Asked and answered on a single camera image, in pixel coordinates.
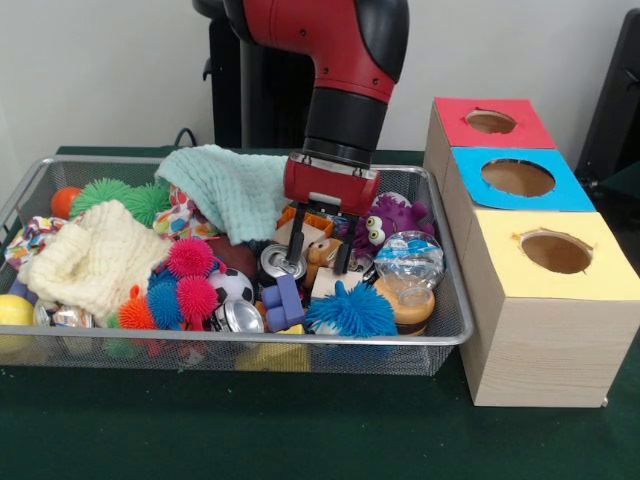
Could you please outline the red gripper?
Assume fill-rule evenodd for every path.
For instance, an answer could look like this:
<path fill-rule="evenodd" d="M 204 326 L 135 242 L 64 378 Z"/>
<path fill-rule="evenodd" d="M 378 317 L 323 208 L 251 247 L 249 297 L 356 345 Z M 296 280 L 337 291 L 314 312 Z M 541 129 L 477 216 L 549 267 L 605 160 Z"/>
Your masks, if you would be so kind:
<path fill-rule="evenodd" d="M 284 194 L 286 198 L 298 203 L 289 238 L 287 261 L 296 264 L 302 256 L 302 228 L 307 205 L 311 202 L 321 203 L 338 207 L 339 212 L 342 212 L 337 214 L 341 219 L 339 227 L 343 232 L 342 244 L 334 262 L 334 273 L 345 274 L 356 236 L 358 216 L 369 210 L 378 193 L 379 184 L 380 176 L 375 170 L 291 153 L 284 170 Z"/>

